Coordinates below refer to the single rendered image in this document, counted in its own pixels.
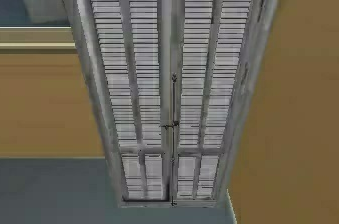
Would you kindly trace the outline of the black window latch bar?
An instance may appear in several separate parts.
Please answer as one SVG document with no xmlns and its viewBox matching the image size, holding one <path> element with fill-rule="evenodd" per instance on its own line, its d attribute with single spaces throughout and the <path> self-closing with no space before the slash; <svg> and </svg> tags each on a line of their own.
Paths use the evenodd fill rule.
<svg viewBox="0 0 339 224">
<path fill-rule="evenodd" d="M 178 132 L 178 126 L 179 121 L 177 118 L 177 74 L 173 73 L 171 76 L 171 110 L 172 110 L 172 118 L 171 123 L 164 125 L 164 128 L 166 130 L 170 129 L 172 131 L 172 143 L 171 143 L 171 180 L 170 180 L 170 203 L 172 207 L 175 207 L 177 205 L 176 197 L 177 197 L 177 188 L 178 188 L 178 168 L 177 168 L 177 159 L 178 159 L 178 153 L 177 153 L 177 132 Z"/>
</svg>

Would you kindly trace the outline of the white louvred window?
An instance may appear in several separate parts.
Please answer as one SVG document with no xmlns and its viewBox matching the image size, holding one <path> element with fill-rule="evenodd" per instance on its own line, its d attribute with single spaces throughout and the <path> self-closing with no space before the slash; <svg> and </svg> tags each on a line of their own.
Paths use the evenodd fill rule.
<svg viewBox="0 0 339 224">
<path fill-rule="evenodd" d="M 175 207 L 226 196 L 278 0 L 62 0 L 116 200 Z"/>
</svg>

